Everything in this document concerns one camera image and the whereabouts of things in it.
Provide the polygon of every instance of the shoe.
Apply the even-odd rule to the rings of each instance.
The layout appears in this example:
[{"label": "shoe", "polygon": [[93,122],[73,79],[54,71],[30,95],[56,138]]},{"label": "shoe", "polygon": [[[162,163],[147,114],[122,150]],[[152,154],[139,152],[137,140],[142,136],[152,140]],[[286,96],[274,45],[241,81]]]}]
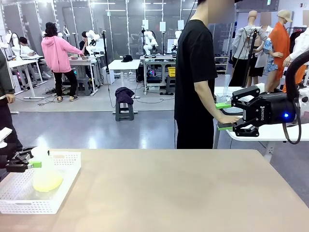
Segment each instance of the shoe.
[{"label": "shoe", "polygon": [[70,99],[70,101],[73,102],[73,101],[76,101],[77,99],[78,99],[78,97],[74,96],[74,98],[72,100]]}]

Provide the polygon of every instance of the yellow object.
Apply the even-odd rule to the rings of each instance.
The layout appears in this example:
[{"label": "yellow object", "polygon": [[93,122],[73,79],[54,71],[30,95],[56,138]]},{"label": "yellow object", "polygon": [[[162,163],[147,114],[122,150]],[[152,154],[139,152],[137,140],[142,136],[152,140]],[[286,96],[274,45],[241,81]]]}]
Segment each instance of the yellow object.
[{"label": "yellow object", "polygon": [[175,67],[168,67],[169,70],[169,76],[175,77],[176,76],[176,68]]},{"label": "yellow object", "polygon": [[61,173],[56,170],[36,170],[33,177],[33,187],[39,192],[49,192],[62,183]]}]

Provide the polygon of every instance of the black hair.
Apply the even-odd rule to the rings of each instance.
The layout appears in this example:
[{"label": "black hair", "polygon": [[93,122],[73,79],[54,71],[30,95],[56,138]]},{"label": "black hair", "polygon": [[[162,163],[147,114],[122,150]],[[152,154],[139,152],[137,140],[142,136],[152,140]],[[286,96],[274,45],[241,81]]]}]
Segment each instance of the black hair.
[{"label": "black hair", "polygon": [[19,41],[21,43],[23,43],[23,44],[27,44],[28,43],[27,39],[25,37],[23,37],[23,36],[19,37]]},{"label": "black hair", "polygon": [[197,0],[197,5],[200,5],[203,2],[206,2],[207,0]]},{"label": "black hair", "polygon": [[58,35],[56,25],[54,23],[48,22],[46,23],[45,37],[53,37]]}]

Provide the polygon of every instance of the black t-shirt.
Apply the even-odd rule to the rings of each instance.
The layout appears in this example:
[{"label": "black t-shirt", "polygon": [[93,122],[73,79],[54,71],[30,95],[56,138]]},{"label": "black t-shirt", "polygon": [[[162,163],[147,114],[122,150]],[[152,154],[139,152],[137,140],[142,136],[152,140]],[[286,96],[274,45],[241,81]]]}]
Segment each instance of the black t-shirt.
[{"label": "black t-shirt", "polygon": [[[85,46],[85,42],[84,42],[83,40],[80,41],[80,42],[79,42],[79,49],[82,50],[82,49],[84,48],[84,46]],[[89,52],[87,51],[87,49],[85,49],[84,54],[85,54],[86,56],[89,56]]]},{"label": "black t-shirt", "polygon": [[194,83],[208,81],[212,94],[218,77],[212,34],[200,20],[190,20],[179,40],[176,58],[175,119],[213,119],[195,91]]}]

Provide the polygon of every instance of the gray stool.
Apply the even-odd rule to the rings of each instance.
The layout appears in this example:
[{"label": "gray stool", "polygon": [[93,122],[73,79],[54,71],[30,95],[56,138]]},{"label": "gray stool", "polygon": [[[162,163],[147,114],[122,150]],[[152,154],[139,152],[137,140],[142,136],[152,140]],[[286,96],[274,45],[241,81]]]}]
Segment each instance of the gray stool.
[{"label": "gray stool", "polygon": [[77,79],[77,96],[90,96],[91,87],[88,79]]},{"label": "gray stool", "polygon": [[174,93],[175,92],[175,77],[170,77],[168,75],[167,83],[166,83],[166,93]]},{"label": "gray stool", "polygon": [[120,107],[120,103],[116,99],[116,121],[119,122],[123,119],[129,119],[130,121],[134,120],[134,111],[133,105],[127,104],[127,107]]}]

